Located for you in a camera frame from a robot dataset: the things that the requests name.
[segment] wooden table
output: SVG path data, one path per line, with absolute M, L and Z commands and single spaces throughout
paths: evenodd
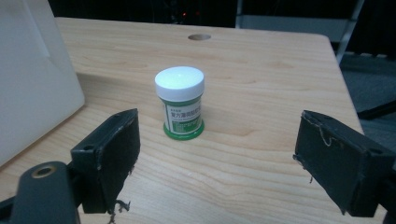
M 119 21 L 57 19 L 86 104 L 0 169 L 0 200 L 19 176 L 69 150 L 110 115 L 138 108 L 141 153 L 117 223 L 380 223 L 343 216 L 292 159 L 304 109 L 361 132 L 328 39 L 321 35 Z M 206 34 L 207 40 L 189 35 Z M 163 132 L 154 78 L 189 65 L 205 73 L 205 130 L 178 142 Z M 81 214 L 82 223 L 109 215 Z

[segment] table surface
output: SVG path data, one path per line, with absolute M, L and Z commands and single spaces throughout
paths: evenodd
M 0 168 L 0 200 L 19 176 L 70 149 L 112 114 L 138 108 L 141 153 L 117 223 L 381 223 L 343 216 L 292 159 L 300 116 L 312 110 L 361 132 L 328 39 L 229 28 L 57 19 L 86 104 Z M 191 40 L 204 34 L 207 40 Z M 204 132 L 185 142 L 163 132 L 154 78 L 177 65 L 205 73 Z M 82 223 L 107 223 L 85 215 Z

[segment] white lid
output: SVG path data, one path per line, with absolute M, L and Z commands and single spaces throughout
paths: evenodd
M 157 74 L 155 86 L 158 96 L 166 101 L 189 101 L 204 93 L 204 73 L 188 66 L 167 68 Z

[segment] dark background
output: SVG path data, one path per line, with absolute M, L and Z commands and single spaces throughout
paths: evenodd
M 55 17 L 235 27 L 237 0 L 49 0 Z M 350 18 L 356 0 L 244 0 L 242 14 Z M 348 51 L 396 59 L 396 1 L 366 0 Z

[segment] green jar base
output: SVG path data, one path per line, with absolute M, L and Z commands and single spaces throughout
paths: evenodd
M 205 128 L 205 123 L 202 120 L 201 127 L 193 133 L 188 133 L 188 134 L 177 134 L 177 133 L 171 133 L 169 130 L 166 128 L 165 123 L 163 124 L 163 130 L 165 131 L 166 135 L 168 135 L 170 138 L 179 140 L 179 141 L 186 141 L 186 140 L 191 140 L 192 138 L 198 137 Z

